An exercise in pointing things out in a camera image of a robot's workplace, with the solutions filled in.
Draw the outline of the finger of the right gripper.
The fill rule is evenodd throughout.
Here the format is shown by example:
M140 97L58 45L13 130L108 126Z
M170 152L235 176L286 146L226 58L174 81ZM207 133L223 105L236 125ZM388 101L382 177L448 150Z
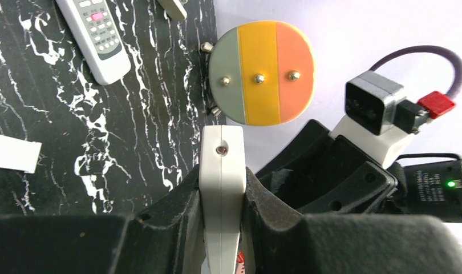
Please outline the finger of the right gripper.
M397 179L344 136L309 120L256 177L300 213L374 213Z

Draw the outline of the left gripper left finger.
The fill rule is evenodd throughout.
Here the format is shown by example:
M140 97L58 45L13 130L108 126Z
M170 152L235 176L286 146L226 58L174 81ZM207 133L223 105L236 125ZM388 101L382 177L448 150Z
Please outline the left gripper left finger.
M0 273L200 273L198 174L139 213L0 215Z

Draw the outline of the grey remote control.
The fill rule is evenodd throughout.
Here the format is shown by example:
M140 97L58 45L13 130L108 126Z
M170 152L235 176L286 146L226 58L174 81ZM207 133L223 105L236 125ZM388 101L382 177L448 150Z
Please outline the grey remote control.
M56 0L96 82L121 80L131 69L128 54L104 0Z

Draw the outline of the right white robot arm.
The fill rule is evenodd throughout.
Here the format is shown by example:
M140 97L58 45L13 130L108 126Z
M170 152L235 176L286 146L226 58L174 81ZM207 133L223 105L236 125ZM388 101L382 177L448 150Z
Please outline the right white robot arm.
M425 153L429 163L383 168L344 136L310 120L257 177L300 213L430 215L462 223L462 157Z

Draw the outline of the slim remote battery cover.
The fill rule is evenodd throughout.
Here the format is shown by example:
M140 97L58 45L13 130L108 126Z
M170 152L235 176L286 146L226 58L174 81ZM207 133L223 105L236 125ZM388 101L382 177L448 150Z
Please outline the slim remote battery cover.
M0 135L0 168L33 174L42 144Z

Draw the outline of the slim white remote control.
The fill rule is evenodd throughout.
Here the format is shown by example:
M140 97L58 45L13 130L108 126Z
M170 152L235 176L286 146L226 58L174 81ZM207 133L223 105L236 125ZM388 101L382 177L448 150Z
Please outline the slim white remote control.
M246 189L243 129L205 126L198 184L211 273L234 273Z

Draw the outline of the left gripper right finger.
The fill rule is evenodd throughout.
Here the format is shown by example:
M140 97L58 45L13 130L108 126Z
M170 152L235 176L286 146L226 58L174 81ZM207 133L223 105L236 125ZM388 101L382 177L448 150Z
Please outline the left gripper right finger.
M462 273L461 248L435 217L303 215L246 178L246 273Z

